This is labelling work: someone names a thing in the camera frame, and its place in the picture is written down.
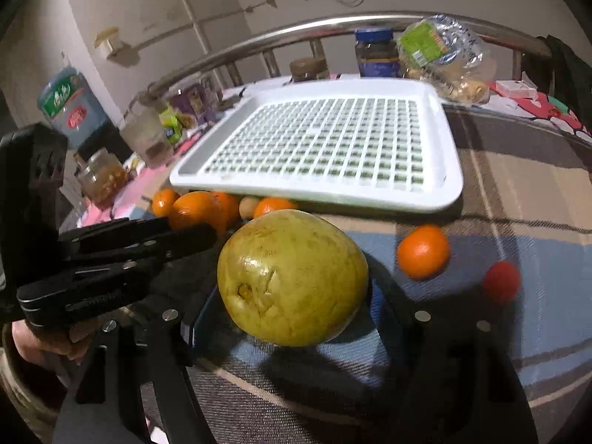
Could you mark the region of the person's left hand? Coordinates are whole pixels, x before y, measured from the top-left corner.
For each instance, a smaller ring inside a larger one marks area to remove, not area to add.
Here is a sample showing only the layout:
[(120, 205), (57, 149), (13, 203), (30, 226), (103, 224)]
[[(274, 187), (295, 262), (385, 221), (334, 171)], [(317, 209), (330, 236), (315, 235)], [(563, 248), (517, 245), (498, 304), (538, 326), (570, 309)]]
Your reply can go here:
[(11, 335), (20, 357), (34, 365), (50, 369), (49, 355), (79, 363), (90, 347), (93, 334), (100, 327), (98, 319), (75, 324), (66, 333), (45, 334), (34, 331), (25, 320), (11, 324)]

